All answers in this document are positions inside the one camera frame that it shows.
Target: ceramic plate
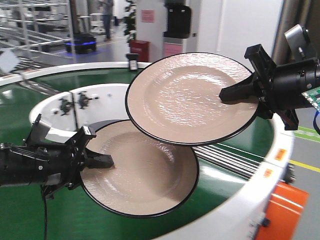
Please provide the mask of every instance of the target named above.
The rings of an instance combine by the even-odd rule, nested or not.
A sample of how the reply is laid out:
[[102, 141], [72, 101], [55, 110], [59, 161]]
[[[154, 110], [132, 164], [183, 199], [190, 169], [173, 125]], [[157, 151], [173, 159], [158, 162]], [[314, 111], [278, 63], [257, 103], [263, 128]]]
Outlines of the ceramic plate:
[[131, 217], [153, 217], [180, 206], [197, 185], [199, 164], [191, 147], [159, 142], [130, 120], [97, 131], [91, 151], [110, 154], [111, 168], [80, 172], [88, 195], [102, 207]]
[[222, 88], [250, 74], [221, 55], [170, 56], [136, 76], [126, 93], [126, 110], [138, 129], [159, 141], [190, 146], [221, 142], [255, 118], [258, 98], [228, 104], [219, 98]]

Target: green conveyor surface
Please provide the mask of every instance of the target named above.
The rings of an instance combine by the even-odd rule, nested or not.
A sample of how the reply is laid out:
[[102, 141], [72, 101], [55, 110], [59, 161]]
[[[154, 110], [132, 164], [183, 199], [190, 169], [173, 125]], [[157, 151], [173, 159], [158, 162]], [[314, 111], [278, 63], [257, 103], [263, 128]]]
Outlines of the green conveyor surface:
[[[130, 83], [134, 76], [120, 68], [59, 73], [32, 80], [68, 91], [93, 84]], [[31, 127], [30, 110], [46, 97], [16, 84], [0, 86], [0, 143], [20, 145]], [[264, 157], [272, 139], [270, 123], [257, 118], [249, 128], [223, 144]], [[48, 201], [48, 240], [152, 239], [203, 216], [246, 183], [238, 175], [202, 159], [199, 164], [199, 183], [190, 199], [168, 214], [148, 219], [111, 213], [91, 200], [81, 187], [58, 191], [55, 199]], [[43, 238], [44, 211], [39, 186], [0, 187], [0, 215], [0, 240]]]

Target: orange panel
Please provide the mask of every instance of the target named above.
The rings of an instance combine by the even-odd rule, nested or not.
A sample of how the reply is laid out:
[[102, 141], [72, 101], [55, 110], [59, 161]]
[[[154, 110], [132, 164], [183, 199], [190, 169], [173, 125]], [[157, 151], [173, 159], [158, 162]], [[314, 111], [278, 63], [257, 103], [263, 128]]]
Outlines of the orange panel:
[[268, 227], [260, 227], [256, 240], [290, 240], [304, 210], [309, 194], [279, 182], [271, 194], [265, 217]]

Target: red box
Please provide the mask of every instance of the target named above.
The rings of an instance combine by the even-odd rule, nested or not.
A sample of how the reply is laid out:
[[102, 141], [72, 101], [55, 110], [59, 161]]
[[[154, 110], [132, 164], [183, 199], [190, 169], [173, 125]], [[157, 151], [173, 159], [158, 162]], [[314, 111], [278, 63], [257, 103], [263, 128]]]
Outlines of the red box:
[[149, 42], [131, 40], [129, 42], [130, 53], [139, 54], [138, 62], [149, 62]]

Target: circuit board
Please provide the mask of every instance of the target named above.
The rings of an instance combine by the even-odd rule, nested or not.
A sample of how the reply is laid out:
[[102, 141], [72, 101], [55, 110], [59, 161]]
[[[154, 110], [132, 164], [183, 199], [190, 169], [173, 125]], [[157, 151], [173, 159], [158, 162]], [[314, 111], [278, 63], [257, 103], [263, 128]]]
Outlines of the circuit board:
[[320, 87], [305, 91], [302, 95], [320, 112]]

